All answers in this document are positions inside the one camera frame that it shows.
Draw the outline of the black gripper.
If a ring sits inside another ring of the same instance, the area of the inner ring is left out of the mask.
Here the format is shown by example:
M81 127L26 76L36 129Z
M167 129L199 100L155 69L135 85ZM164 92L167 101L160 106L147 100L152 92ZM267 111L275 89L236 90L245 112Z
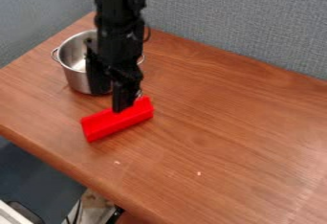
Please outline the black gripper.
M87 43L88 85L92 95L104 95L112 81L112 109L120 113L133 105L143 80L137 60L143 54L145 0L95 0L95 4L97 46Z

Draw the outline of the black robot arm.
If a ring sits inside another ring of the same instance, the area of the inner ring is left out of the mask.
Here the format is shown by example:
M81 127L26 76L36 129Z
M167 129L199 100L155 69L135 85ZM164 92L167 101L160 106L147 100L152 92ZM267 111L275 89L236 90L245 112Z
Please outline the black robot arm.
M112 94L112 111L133 105L143 73L137 60L143 55L145 0L95 0L96 36L84 40L85 70L91 93Z

